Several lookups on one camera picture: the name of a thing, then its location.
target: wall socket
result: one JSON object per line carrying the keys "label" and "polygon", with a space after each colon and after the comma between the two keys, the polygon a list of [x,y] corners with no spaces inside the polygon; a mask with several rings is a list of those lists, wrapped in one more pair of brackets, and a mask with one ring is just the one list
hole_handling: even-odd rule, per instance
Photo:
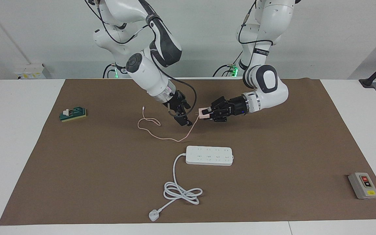
{"label": "wall socket", "polygon": [[188,146],[185,162],[194,165],[231,165],[233,153],[227,147]]}

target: white table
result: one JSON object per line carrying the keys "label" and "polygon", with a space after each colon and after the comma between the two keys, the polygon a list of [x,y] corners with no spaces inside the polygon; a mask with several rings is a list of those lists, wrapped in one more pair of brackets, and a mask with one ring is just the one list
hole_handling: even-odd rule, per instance
{"label": "white table", "polygon": [[[0,80],[0,217],[63,83],[64,80]],[[376,91],[364,89],[355,80],[322,80],[322,83],[376,174]],[[364,126],[366,123],[371,123],[370,127]],[[376,220],[0,226],[0,234],[14,235],[147,233],[376,235]]]}

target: switch box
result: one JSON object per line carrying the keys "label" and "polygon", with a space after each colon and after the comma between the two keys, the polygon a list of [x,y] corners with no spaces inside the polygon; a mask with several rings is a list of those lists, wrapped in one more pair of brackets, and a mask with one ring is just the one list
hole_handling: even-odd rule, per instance
{"label": "switch box", "polygon": [[376,188],[368,173],[353,173],[348,176],[356,197],[359,199],[376,198]]}

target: electrical box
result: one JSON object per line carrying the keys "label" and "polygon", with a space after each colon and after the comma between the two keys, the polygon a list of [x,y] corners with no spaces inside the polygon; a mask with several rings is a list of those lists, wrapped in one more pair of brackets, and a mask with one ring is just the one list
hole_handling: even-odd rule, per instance
{"label": "electrical box", "polygon": [[356,172],[348,178],[358,199],[376,198],[376,188],[368,173]]}
{"label": "electrical box", "polygon": [[43,64],[30,64],[15,69],[17,79],[49,79],[50,73]]}

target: charging cable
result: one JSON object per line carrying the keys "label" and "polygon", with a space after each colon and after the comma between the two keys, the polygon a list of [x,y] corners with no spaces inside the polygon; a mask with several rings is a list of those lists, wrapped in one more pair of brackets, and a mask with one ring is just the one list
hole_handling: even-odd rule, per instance
{"label": "charging cable", "polygon": [[173,162],[173,182],[166,182],[164,185],[163,196],[166,199],[171,200],[171,201],[166,203],[160,209],[152,210],[149,213],[149,219],[152,220],[152,222],[155,222],[159,218],[159,213],[161,213],[161,211],[163,211],[165,207],[169,206],[172,202],[178,199],[184,199],[185,201],[192,203],[194,205],[200,204],[200,201],[198,200],[197,197],[203,194],[202,189],[194,188],[190,190],[185,190],[183,189],[183,187],[179,186],[178,183],[176,182],[175,165],[181,156],[186,156],[186,153],[182,153],[179,156],[177,156],[175,161]]}
{"label": "charging cable", "polygon": [[181,142],[181,141],[183,141],[183,140],[185,140],[186,138],[188,138],[189,134],[191,134],[192,129],[194,129],[195,124],[200,119],[200,116],[197,116],[197,120],[195,120],[194,124],[191,126],[191,129],[189,130],[188,134],[184,138],[182,138],[180,140],[176,140],[176,139],[173,139],[173,138],[161,138],[161,137],[157,137],[157,136],[153,135],[150,130],[148,130],[146,128],[141,128],[140,127],[140,122],[142,122],[143,120],[148,121],[148,122],[153,122],[153,123],[155,123],[158,126],[162,126],[161,122],[159,122],[158,119],[155,119],[155,118],[146,118],[145,117],[145,106],[142,107],[142,116],[143,116],[143,118],[140,119],[139,122],[137,123],[137,128],[139,128],[141,130],[147,131],[151,136],[153,136],[153,137],[155,137],[157,139],[160,139],[160,140],[173,140],[173,141],[178,142],[178,143]]}

